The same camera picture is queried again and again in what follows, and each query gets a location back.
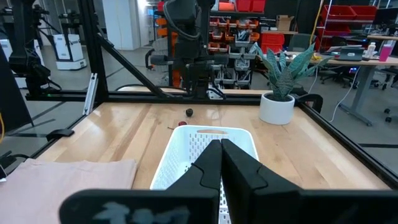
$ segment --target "pink cloth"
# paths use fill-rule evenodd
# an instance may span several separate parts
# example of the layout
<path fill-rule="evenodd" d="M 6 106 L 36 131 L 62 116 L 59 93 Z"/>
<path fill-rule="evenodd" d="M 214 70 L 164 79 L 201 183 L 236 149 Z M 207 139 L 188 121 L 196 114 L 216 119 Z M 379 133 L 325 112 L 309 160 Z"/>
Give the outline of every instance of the pink cloth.
<path fill-rule="evenodd" d="M 131 189 L 134 160 L 109 163 L 28 159 L 0 183 L 0 223 L 60 223 L 58 209 L 84 189 Z"/>

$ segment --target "black metal frame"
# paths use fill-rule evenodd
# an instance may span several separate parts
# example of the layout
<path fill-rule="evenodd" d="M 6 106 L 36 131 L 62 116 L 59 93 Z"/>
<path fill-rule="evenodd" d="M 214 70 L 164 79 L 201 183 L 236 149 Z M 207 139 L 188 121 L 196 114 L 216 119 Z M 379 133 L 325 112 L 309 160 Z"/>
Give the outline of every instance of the black metal frame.
<path fill-rule="evenodd" d="M 134 68 L 128 61 L 123 58 L 113 45 L 108 41 L 103 41 L 98 34 L 97 25 L 95 21 L 95 10 L 93 0 L 79 0 L 81 23 L 83 24 L 84 34 L 87 40 L 87 52 L 90 61 L 92 73 L 98 74 L 98 87 L 96 91 L 96 105 L 103 102 L 129 102 L 129 103 L 178 103 L 178 104 L 211 104 L 211 105 L 259 105 L 260 95 L 245 95 L 245 94 L 226 94 L 225 100 L 210 100 L 197 99 L 188 96 L 187 93 L 164 93 L 160 88 L 154 86 L 143 74 Z M 142 83 L 148 87 L 151 92 L 117 92 L 108 91 L 106 83 L 106 75 L 103 63 L 103 56 L 101 52 L 103 46 L 112 56 L 127 67 L 127 69 Z M 43 96 L 33 98 L 28 96 L 28 100 L 48 100 L 48 101 L 84 101 L 85 91 L 60 91 L 58 94 L 51 96 Z M 373 171 L 379 178 L 381 178 L 389 187 L 398 189 L 398 176 L 393 171 L 384 166 L 377 159 L 369 155 L 358 144 L 347 138 L 343 133 L 333 127 L 328 121 L 322 118 L 319 112 L 310 108 L 305 103 L 297 103 L 298 106 L 311 117 L 317 124 L 319 124 L 326 132 L 334 137 L 343 147 L 352 153 L 358 160 L 360 160 L 366 167 Z M 79 121 L 84 118 L 82 116 L 75 121 L 68 128 L 74 127 Z M 48 144 L 37 151 L 32 157 L 38 157 L 46 149 L 48 149 L 56 140 L 51 140 Z"/>

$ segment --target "red storage bin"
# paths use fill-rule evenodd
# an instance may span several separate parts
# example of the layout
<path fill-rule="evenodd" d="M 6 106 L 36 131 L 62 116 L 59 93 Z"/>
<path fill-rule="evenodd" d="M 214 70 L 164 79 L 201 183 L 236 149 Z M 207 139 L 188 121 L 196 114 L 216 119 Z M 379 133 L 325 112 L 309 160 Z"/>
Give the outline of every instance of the red storage bin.
<path fill-rule="evenodd" d="M 318 36 L 322 37 L 323 28 L 317 28 Z M 323 32 L 323 35 L 329 36 L 342 36 L 349 35 L 351 30 L 348 25 L 344 24 L 328 24 L 326 25 L 326 30 Z"/>
<path fill-rule="evenodd" d="M 266 0 L 253 0 L 251 11 L 264 12 L 265 7 L 266 7 Z"/>
<path fill-rule="evenodd" d="M 284 43 L 284 34 L 261 34 L 261 44 L 283 45 Z"/>
<path fill-rule="evenodd" d="M 164 2 L 158 2 L 157 3 L 157 10 L 163 12 L 163 5 L 164 5 Z"/>
<path fill-rule="evenodd" d="M 250 12 L 252 0 L 236 0 L 236 10 L 238 12 Z"/>
<path fill-rule="evenodd" d="M 324 6 L 322 10 L 322 20 L 325 21 L 328 15 L 329 6 Z M 331 6 L 329 11 L 329 19 L 339 19 L 339 20 L 354 20 L 356 14 L 354 10 L 349 6 Z"/>
<path fill-rule="evenodd" d="M 262 53 L 266 54 L 268 49 L 271 49 L 276 54 L 283 50 L 283 46 L 278 45 L 278 44 L 262 44 L 261 45 Z"/>
<path fill-rule="evenodd" d="M 372 21 L 376 16 L 376 6 L 351 6 L 356 13 L 356 20 Z"/>

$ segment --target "floor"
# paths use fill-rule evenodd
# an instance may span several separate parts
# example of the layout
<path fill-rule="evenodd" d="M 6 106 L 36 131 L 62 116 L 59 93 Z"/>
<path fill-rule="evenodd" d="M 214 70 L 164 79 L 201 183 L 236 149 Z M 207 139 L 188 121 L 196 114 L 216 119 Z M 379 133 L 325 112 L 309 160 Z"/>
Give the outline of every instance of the floor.
<path fill-rule="evenodd" d="M 148 50 L 148 48 L 142 48 L 135 51 L 121 51 L 121 53 L 152 82 L 157 85 L 166 85 L 167 80 L 164 73 L 149 71 L 145 68 L 144 56 Z M 52 80 L 60 84 L 64 90 L 84 90 L 87 88 L 91 73 L 90 65 L 75 72 L 58 71 L 55 66 L 55 55 L 52 49 L 44 47 L 42 53 L 45 66 L 53 71 L 51 74 Z M 139 83 L 133 75 L 107 52 L 103 52 L 103 57 L 109 90 L 115 90 L 121 85 Z M 382 80 L 384 77 L 375 75 L 375 78 Z M 300 85 L 308 91 L 314 80 L 315 77 L 308 77 L 301 81 Z M 268 89 L 266 84 L 267 80 L 262 75 L 254 74 L 252 89 Z M 332 119 L 337 102 L 345 96 L 347 91 L 348 88 L 342 88 L 342 84 L 331 80 L 322 85 L 319 77 L 317 77 L 312 93 L 318 93 L 323 97 L 322 116 L 325 119 Z M 21 90 L 21 93 L 25 95 L 27 91 Z M 355 93 L 356 90 L 352 90 L 344 103 L 350 105 Z M 335 118 L 331 123 L 358 143 L 398 144 L 398 138 L 396 137 L 398 136 L 398 119 L 393 120 L 392 123 L 386 123 L 384 122 L 386 115 L 383 113 L 388 106 L 397 105 L 397 98 L 398 90 L 394 88 L 388 88 L 385 91 L 380 88 L 369 90 L 362 112 L 363 115 L 374 122 L 371 127 L 366 126 L 340 109 L 336 110 Z M 78 119 L 83 112 L 83 103 L 27 101 L 26 104 L 30 115 L 34 119 L 35 127 L 27 125 L 8 133 L 0 145 L 0 154 L 10 150 L 13 153 L 33 154 L 47 142 L 46 134 L 54 129 L 66 128 Z M 398 149 L 365 148 L 365 150 L 398 174 Z"/>

